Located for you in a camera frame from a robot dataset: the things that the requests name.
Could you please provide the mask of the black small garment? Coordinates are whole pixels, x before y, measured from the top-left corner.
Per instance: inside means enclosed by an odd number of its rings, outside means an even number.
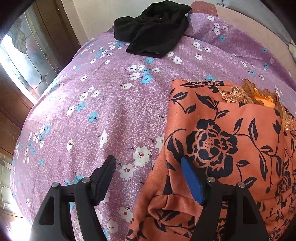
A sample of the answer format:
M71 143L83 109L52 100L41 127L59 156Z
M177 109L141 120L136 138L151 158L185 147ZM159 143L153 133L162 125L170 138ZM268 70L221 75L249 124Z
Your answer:
M128 42L126 52L162 58L179 42L189 26L189 5L173 1L151 4L139 16L125 16L114 21L114 38Z

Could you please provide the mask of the orange black floral garment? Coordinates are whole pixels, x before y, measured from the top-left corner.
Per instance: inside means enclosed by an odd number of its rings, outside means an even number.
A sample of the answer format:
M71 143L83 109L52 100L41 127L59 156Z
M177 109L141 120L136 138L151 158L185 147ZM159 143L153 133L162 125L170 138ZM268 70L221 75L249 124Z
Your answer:
M244 183L269 240L295 240L295 118L275 93L248 80L172 81L164 145L126 240L190 240L203 207L183 176L184 156L223 184ZM226 208L214 240L224 236Z

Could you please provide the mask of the purple floral bed sheet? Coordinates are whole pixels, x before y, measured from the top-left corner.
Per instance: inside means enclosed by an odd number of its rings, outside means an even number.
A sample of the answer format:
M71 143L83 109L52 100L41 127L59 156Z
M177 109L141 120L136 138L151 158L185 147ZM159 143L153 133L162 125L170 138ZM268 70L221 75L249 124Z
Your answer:
M94 207L107 240L126 240L137 199L164 145L172 81L222 81L277 95L295 118L295 80L271 49L234 25L204 13L163 58L126 52L114 30L84 45L33 106L22 129L47 125L43 146L20 178L18 204L31 200L32 225L52 183L78 183L111 155L116 168ZM70 202L75 240L84 240Z

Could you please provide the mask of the stained glass wooden door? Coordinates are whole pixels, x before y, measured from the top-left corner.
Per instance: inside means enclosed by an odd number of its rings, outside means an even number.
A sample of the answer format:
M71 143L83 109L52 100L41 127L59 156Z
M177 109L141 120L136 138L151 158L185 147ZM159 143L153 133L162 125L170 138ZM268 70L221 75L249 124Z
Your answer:
M18 204L20 178L43 144L47 125L21 140L26 118L46 90L57 84L80 43L65 1L21 1L1 35L1 240L29 240L31 200Z

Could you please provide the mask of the grey pillow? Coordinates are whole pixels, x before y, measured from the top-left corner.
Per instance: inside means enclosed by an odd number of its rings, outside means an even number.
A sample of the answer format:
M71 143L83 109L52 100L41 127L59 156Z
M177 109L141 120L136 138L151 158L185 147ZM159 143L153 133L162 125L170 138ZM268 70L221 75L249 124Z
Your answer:
M216 4L252 18L275 33L286 44L295 45L295 37L292 37L283 22L261 1L217 1Z

